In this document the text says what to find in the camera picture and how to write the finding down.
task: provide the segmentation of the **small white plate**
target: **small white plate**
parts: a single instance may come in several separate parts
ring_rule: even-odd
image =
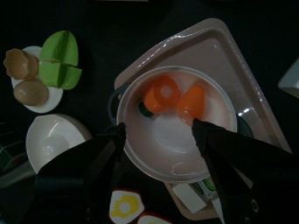
[[[39,46],[36,46],[36,45],[27,46],[23,50],[39,59],[40,52],[41,52],[41,48]],[[13,88],[20,81],[21,80],[16,80],[12,78]],[[40,105],[40,106],[24,105],[32,112],[47,113],[57,107],[57,105],[61,101],[63,89],[56,88],[56,87],[48,87],[48,90],[49,90],[49,98],[48,98],[48,101],[43,105]]]
[[[37,173],[64,151],[92,138],[86,126],[68,115],[39,115],[27,132],[25,149]]]

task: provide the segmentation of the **white bowl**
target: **white bowl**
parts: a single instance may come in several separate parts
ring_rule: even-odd
[[[148,83],[160,75],[175,79],[183,93],[194,83],[203,86],[203,121],[236,132],[236,113],[227,93],[216,81],[207,74],[183,66],[159,67],[144,73],[132,82],[122,97],[116,122],[126,124],[126,154],[135,166],[163,182],[191,183],[210,176],[192,136],[192,127],[172,111],[148,118],[138,109]]]
[[[25,149],[37,173],[65,150],[92,138],[84,125],[68,115],[40,115],[28,129]]]

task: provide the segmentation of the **pink tray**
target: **pink tray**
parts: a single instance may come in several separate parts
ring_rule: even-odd
[[[163,66],[184,66],[204,72],[226,90],[236,113],[247,122],[255,138],[291,152],[230,29],[220,20],[203,20],[155,45],[116,77],[115,88],[131,83],[148,70]],[[190,213],[172,193],[172,185],[164,184],[186,218],[204,220],[218,217],[211,205],[198,213]]]

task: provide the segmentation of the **white plate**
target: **white plate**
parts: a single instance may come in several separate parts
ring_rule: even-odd
[[[27,53],[32,54],[39,59],[40,52],[41,52],[41,48],[39,46],[36,46],[36,45],[27,46],[23,50]],[[12,78],[13,88],[20,81],[21,80],[16,80],[16,79]],[[48,101],[43,105],[40,105],[40,106],[27,106],[27,105],[24,105],[32,112],[47,113],[57,107],[57,105],[61,101],[63,89],[56,88],[56,87],[48,87],[48,90],[49,90],[49,98],[48,98]]]
[[[86,126],[71,116],[36,116],[25,137],[25,149],[35,172],[65,150],[90,139]]]
[[[206,73],[228,94],[254,136],[291,152],[275,115],[226,24],[208,18],[155,45],[116,77],[115,88],[147,71],[183,66]]]

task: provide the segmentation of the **white dish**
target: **white dish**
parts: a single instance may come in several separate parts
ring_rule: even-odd
[[[91,138],[84,125],[71,116],[36,116],[25,137],[25,149],[35,172],[65,150]]]
[[[192,183],[210,176],[188,126],[172,110],[148,118],[138,105],[148,83],[170,76],[182,93],[196,83],[204,89],[206,105],[202,120],[238,131],[236,113],[230,98],[216,81],[184,66],[164,66],[144,73],[130,85],[119,104],[116,122],[126,124],[126,154],[136,167],[167,183]]]
[[[39,46],[36,46],[36,45],[27,46],[23,50],[27,53],[32,54],[39,59],[40,52],[41,52],[41,48]],[[16,80],[16,79],[12,78],[13,88],[20,81],[21,80]],[[48,98],[48,101],[43,105],[40,105],[40,106],[27,106],[27,105],[24,105],[32,112],[47,113],[57,107],[57,105],[61,101],[63,89],[56,88],[56,87],[48,87],[48,90],[49,90],[49,98]]]
[[[222,86],[254,136],[291,151],[226,24],[208,18],[155,45],[116,77],[115,88],[158,67],[183,66],[206,73]]]

